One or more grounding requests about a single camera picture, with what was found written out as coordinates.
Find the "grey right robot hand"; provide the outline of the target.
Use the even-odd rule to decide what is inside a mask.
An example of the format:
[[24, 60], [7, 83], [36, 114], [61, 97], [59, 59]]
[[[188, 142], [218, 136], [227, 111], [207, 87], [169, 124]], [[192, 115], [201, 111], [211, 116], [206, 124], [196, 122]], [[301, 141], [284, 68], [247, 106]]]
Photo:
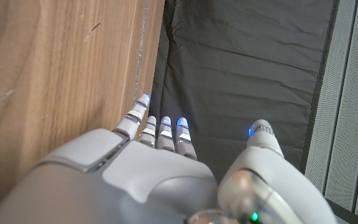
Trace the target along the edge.
[[336, 223], [264, 119], [221, 181], [197, 158], [188, 122], [146, 116], [142, 95], [112, 130], [38, 161], [0, 203], [0, 223]]

